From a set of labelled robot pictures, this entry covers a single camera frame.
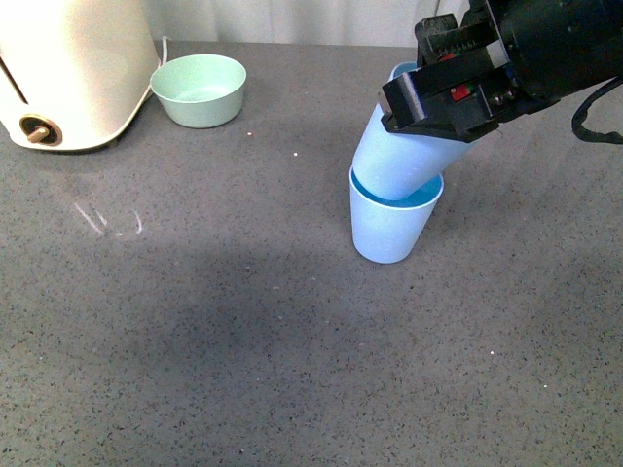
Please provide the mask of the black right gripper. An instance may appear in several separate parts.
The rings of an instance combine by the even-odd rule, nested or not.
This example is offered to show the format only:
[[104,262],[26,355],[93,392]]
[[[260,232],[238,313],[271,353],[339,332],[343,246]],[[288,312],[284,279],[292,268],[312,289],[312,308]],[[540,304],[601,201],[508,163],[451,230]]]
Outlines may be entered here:
[[414,32],[422,67],[383,85],[390,133],[474,142],[622,75],[619,1],[472,1],[461,24],[445,14]]

